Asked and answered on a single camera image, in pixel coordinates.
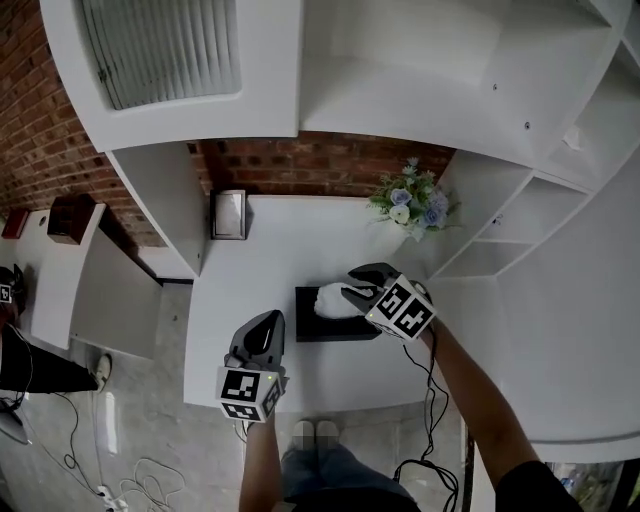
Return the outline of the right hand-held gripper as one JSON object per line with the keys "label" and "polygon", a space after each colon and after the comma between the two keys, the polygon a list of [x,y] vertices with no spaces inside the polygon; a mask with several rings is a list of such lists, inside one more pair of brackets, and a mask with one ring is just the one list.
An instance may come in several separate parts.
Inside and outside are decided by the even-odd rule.
{"label": "right hand-held gripper", "polygon": [[388,263],[365,264],[350,270],[348,276],[378,288],[392,283],[373,307],[371,287],[341,287],[342,297],[361,313],[366,313],[365,319],[369,323],[389,335],[413,341],[435,317],[436,311],[426,296]]}

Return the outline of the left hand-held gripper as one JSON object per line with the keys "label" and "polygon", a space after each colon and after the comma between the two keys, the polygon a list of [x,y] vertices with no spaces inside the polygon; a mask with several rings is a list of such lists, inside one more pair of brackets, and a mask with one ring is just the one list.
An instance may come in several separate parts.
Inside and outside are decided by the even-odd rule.
{"label": "left hand-held gripper", "polygon": [[266,423],[286,392],[281,366],[286,323],[280,310],[252,318],[233,335],[228,366],[218,368],[216,400],[226,418]]}

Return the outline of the white cloth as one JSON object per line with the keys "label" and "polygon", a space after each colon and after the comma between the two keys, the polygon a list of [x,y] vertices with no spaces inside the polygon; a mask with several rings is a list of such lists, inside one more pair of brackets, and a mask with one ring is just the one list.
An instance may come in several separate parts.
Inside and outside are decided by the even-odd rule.
{"label": "white cloth", "polygon": [[346,283],[331,283],[320,287],[317,291],[314,312],[321,318],[342,320],[362,316],[362,312],[342,295],[342,290],[360,292],[371,297],[374,292],[366,287],[355,287]]}

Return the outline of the person's right forearm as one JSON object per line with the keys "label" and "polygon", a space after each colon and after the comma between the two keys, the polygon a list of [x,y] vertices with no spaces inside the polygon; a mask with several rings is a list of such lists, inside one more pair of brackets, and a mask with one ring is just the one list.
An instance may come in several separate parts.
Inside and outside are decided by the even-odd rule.
{"label": "person's right forearm", "polygon": [[484,370],[438,318],[421,338],[431,350],[450,394],[474,438],[491,483],[539,460],[512,407]]}

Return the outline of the person's left forearm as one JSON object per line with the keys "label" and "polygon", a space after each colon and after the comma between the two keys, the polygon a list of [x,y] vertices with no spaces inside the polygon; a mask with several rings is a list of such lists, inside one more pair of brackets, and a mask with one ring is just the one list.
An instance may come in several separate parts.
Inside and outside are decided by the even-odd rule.
{"label": "person's left forearm", "polygon": [[275,417],[247,431],[239,512],[272,512],[283,501],[282,472]]}

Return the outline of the black tissue box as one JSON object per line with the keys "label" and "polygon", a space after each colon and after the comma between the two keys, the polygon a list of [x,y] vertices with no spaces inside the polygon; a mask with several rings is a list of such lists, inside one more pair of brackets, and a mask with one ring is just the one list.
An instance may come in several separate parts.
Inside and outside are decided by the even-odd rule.
{"label": "black tissue box", "polygon": [[318,287],[295,289],[295,327],[298,343],[369,341],[382,333],[363,316],[327,319],[317,315],[314,305],[318,291]]}

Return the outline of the person's left shoe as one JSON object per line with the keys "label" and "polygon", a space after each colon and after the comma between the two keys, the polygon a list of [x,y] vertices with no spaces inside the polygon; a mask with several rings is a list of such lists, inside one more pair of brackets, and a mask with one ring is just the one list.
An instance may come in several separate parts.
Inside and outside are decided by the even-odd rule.
{"label": "person's left shoe", "polygon": [[316,447],[314,424],[308,420],[297,422],[293,428],[291,444],[298,451],[314,450]]}

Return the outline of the person's shoe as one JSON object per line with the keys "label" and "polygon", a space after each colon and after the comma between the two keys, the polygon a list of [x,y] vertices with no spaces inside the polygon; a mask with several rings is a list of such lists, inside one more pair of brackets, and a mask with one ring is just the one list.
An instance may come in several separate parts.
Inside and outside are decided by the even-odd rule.
{"label": "person's shoe", "polygon": [[319,448],[332,450],[339,445],[340,432],[337,425],[329,420],[316,424],[316,444]]}
{"label": "person's shoe", "polygon": [[108,353],[103,354],[99,358],[95,366],[95,371],[93,373],[94,380],[96,381],[96,384],[97,384],[97,390],[96,390],[97,393],[101,393],[104,390],[106,384],[108,383],[112,373],[112,364],[113,364],[112,357]]}
{"label": "person's shoe", "polygon": [[314,424],[308,420],[297,422],[293,428],[291,444],[298,451],[314,450],[316,447]]}

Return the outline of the person's right shoe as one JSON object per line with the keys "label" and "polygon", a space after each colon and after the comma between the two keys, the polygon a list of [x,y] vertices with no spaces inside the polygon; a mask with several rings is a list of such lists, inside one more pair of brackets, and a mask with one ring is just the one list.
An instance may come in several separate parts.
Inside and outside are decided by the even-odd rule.
{"label": "person's right shoe", "polygon": [[332,450],[339,445],[340,432],[337,425],[329,420],[316,424],[316,444],[319,448]]}

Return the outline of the black framed picture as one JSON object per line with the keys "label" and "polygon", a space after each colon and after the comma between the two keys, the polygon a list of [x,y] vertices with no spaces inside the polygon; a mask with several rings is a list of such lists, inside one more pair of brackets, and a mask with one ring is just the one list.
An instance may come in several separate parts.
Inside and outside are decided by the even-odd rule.
{"label": "black framed picture", "polygon": [[210,194],[210,238],[212,240],[246,239],[246,193],[225,190]]}

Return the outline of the person's blue jeans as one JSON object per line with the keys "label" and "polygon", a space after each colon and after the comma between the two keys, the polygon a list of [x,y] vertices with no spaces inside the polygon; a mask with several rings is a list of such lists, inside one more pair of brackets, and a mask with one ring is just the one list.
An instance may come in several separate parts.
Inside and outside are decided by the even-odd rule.
{"label": "person's blue jeans", "polygon": [[399,483],[361,463],[346,447],[290,447],[281,461],[292,512],[420,512]]}

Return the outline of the white side table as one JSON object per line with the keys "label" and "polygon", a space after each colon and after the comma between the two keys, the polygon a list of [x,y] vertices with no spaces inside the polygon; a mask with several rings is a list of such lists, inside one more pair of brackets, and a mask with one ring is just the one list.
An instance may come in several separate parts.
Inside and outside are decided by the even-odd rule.
{"label": "white side table", "polygon": [[79,245],[49,238],[47,210],[30,213],[18,239],[0,237],[0,266],[24,273],[19,325],[29,339],[63,350],[76,340],[151,359],[162,287],[101,230],[105,211],[95,206]]}

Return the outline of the person's black shirt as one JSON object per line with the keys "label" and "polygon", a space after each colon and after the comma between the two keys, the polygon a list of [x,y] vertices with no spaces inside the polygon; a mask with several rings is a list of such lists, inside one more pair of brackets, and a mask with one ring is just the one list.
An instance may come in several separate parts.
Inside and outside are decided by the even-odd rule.
{"label": "person's black shirt", "polygon": [[540,461],[518,465],[495,489],[495,512],[584,512],[549,467]]}

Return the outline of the red box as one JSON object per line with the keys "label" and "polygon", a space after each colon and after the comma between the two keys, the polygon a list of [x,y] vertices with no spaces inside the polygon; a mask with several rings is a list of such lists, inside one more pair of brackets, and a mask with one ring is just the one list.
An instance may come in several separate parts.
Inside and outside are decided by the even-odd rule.
{"label": "red box", "polygon": [[1,236],[3,239],[15,240],[21,237],[30,211],[25,208],[12,209],[9,212]]}

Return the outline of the white ribbed glass cabinet door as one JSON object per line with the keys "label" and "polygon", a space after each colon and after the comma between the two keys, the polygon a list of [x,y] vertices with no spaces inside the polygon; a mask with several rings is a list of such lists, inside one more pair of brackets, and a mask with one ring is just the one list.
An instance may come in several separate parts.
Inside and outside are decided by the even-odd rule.
{"label": "white ribbed glass cabinet door", "polygon": [[303,0],[40,0],[66,93],[107,152],[299,129]]}

